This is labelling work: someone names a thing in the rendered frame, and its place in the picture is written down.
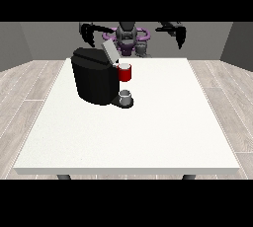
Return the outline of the red pod holder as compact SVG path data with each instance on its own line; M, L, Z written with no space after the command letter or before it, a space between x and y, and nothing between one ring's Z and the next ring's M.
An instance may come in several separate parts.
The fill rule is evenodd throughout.
M127 82L131 79L131 65L129 63L120 63L118 72L120 81Z

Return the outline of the pale grey machine lid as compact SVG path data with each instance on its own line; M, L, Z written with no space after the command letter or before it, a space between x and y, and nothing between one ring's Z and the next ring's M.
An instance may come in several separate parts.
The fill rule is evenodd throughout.
M112 64L114 64L120 58L120 55L111 39L108 39L105 42L103 42L102 48L106 52Z

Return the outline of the small grey coffee pod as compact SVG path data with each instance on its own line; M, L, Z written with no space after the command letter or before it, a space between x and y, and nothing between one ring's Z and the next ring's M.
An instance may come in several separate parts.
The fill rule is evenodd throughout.
M140 57L146 56L146 50L147 50L147 42L146 41L139 41L135 45L135 54Z

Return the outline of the black coffee machine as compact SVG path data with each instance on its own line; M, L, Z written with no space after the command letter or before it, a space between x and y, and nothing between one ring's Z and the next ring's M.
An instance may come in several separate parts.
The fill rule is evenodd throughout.
M120 63L112 64L103 49L79 47L73 52L71 64L81 99L93 105L112 104L122 109L133 106L132 97L129 105L120 104Z

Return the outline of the small grey cup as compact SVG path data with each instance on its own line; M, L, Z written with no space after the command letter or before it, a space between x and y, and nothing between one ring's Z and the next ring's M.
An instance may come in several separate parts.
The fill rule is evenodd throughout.
M119 92L120 104L127 106L131 102L131 93L129 90L121 90Z

